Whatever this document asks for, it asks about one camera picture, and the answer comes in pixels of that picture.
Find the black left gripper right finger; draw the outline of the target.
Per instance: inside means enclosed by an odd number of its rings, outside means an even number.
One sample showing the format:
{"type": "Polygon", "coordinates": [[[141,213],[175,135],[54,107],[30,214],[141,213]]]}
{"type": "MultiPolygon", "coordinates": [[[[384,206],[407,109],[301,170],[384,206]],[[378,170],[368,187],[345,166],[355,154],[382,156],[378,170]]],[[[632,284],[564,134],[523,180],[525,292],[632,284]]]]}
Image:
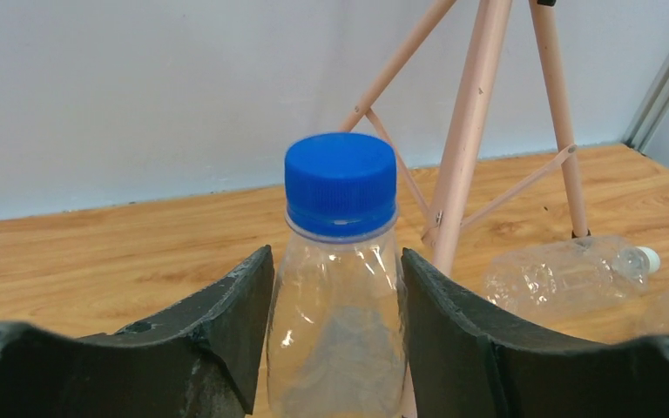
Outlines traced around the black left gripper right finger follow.
{"type": "Polygon", "coordinates": [[[504,311],[402,253],[421,417],[669,417],[669,335],[604,344],[504,311]]]}

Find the Pepsi bottle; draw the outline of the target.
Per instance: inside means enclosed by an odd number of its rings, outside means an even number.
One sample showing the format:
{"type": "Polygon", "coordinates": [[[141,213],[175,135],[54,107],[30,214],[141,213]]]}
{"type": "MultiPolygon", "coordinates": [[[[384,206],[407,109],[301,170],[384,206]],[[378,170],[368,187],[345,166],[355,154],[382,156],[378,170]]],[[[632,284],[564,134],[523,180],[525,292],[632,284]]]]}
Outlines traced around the Pepsi bottle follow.
{"type": "Polygon", "coordinates": [[[395,222],[334,239],[294,226],[267,325],[275,417],[397,417],[408,356],[395,222]]]}

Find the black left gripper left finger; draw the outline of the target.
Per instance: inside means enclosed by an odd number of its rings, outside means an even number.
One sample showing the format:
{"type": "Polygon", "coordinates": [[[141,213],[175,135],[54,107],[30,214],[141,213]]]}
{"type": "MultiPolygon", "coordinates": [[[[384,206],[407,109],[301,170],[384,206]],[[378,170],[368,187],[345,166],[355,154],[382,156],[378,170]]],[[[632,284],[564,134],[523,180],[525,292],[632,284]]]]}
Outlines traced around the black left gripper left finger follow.
{"type": "Polygon", "coordinates": [[[243,417],[272,296],[263,246],[225,277],[114,334],[0,321],[0,417],[243,417]]]}

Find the blue bottle cap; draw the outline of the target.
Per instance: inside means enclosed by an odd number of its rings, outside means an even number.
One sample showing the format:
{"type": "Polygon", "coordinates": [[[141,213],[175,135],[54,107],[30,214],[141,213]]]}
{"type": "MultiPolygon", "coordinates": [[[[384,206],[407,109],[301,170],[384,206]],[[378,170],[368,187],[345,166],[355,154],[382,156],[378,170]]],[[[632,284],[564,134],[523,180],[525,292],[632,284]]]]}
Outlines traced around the blue bottle cap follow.
{"type": "Polygon", "coordinates": [[[327,132],[293,143],[284,157],[287,219],[334,239],[371,234],[395,222],[397,163],[387,142],[327,132]]]}

